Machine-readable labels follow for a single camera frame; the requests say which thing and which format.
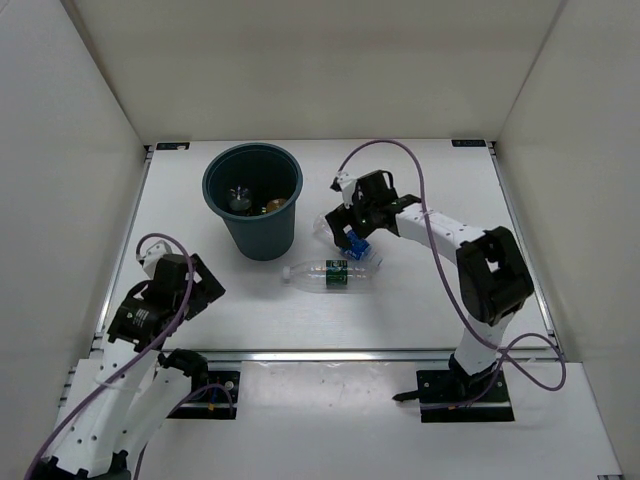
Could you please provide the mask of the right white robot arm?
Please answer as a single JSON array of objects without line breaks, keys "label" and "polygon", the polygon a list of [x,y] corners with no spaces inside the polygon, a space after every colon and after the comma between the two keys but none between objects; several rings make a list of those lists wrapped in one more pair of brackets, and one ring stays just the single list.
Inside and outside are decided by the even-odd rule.
[{"label": "right white robot arm", "polygon": [[400,197],[388,171],[360,178],[340,172],[331,189],[342,196],[342,203],[325,216],[336,246],[351,246],[349,231],[365,239],[384,229],[457,268],[465,331],[449,360],[449,387],[460,399],[476,397],[496,368],[506,327],[534,292],[512,232],[501,226],[472,227],[428,209],[415,195]]}]

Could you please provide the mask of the orange plastic bottle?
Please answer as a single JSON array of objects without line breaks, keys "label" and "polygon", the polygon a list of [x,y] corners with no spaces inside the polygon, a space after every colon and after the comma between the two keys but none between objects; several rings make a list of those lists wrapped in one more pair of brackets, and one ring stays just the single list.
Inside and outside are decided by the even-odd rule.
[{"label": "orange plastic bottle", "polygon": [[266,206],[264,207],[264,212],[265,213],[274,212],[274,211],[282,208],[286,203],[287,203],[287,199],[285,199],[285,198],[278,198],[278,199],[270,200],[270,201],[267,202]]}]

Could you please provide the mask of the clear bottle black label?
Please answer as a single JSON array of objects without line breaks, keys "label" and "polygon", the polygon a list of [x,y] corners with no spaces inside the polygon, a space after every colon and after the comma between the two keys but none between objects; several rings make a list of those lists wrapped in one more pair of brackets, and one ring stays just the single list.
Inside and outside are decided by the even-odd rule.
[{"label": "clear bottle black label", "polygon": [[251,191],[242,185],[231,187],[227,192],[227,202],[232,212],[240,214],[250,211],[253,204]]}]

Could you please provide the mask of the clear bottle green label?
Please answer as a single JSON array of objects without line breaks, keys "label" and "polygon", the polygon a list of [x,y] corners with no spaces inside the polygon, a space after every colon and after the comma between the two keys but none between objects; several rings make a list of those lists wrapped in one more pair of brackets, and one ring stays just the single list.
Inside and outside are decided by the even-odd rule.
[{"label": "clear bottle green label", "polygon": [[373,289],[380,266],[344,259],[313,260],[282,268],[286,286],[307,293],[363,293]]}]

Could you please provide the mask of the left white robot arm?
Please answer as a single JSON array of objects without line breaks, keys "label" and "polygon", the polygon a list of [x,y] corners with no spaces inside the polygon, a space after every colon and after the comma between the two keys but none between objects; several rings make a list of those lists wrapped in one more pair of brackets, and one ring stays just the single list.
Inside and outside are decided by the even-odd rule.
[{"label": "left white robot arm", "polygon": [[28,479],[133,479],[143,450],[164,420],[211,389],[204,356],[165,355],[166,338],[225,292],[196,254],[147,253],[149,278],[116,311],[94,378],[95,388],[46,440]]}]

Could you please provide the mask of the clear bottle blue label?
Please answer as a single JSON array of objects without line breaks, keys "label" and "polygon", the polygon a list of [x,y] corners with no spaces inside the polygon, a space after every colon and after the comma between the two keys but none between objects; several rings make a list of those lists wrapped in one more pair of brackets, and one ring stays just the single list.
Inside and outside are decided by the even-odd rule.
[{"label": "clear bottle blue label", "polygon": [[379,269],[383,258],[379,252],[366,240],[358,237],[352,230],[346,232],[349,247],[338,247],[334,243],[333,232],[324,215],[319,214],[313,222],[313,234],[316,239],[339,253],[347,260],[368,264]]}]

